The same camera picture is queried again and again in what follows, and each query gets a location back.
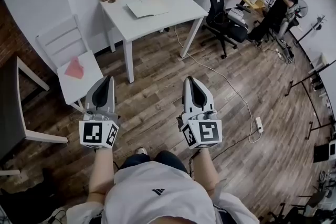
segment paper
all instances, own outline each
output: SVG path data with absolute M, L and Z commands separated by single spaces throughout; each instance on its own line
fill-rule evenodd
M 83 77 L 84 68 L 80 65 L 78 57 L 72 58 L 64 74 L 76 79 L 81 79 Z
M 169 12 L 168 8 L 159 0 L 133 1 L 126 3 L 127 7 L 135 14 L 137 18 L 144 16 L 156 16 Z

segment light stand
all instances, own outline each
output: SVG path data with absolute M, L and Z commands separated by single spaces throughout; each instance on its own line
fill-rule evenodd
M 315 29 L 315 27 L 317 27 L 319 24 L 323 24 L 324 22 L 324 20 L 326 20 L 325 19 L 325 15 L 322 15 L 322 17 L 317 17 L 317 23 L 316 24 L 314 24 L 314 26 L 307 32 L 307 33 L 305 33 L 304 34 L 304 36 L 303 37 L 301 37 L 297 42 L 296 42 L 296 44 L 299 44 L 300 43 L 300 41 L 301 40 L 303 40 L 310 32 L 312 32 L 314 29 Z

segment gray table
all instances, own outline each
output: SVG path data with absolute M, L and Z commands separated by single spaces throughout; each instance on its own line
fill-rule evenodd
M 49 90 L 49 86 L 16 56 L 11 57 L 0 68 L 0 159 L 9 154 L 24 139 L 51 143 L 68 142 L 66 137 L 26 129 L 20 101 L 19 69 L 43 89 Z M 19 173 L 19 170 L 0 170 L 0 176 Z

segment white shirt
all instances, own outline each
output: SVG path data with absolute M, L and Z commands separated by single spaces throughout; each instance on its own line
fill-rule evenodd
M 227 211 L 237 224 L 257 224 L 258 219 L 235 196 L 216 187 L 212 201 L 189 175 L 173 167 L 146 162 L 119 170 L 105 205 L 87 202 L 70 208 L 69 224 L 89 224 L 101 213 L 102 224 L 148 224 L 158 217 L 182 217 L 197 224 L 223 223 Z M 224 210 L 218 210 L 214 204 Z

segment brick wall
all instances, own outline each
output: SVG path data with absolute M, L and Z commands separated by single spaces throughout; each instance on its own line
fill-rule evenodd
M 14 53 L 44 81 L 54 75 L 17 27 L 5 2 L 0 0 L 0 67 Z M 19 85 L 21 100 L 37 88 L 34 82 L 22 75 L 19 76 Z

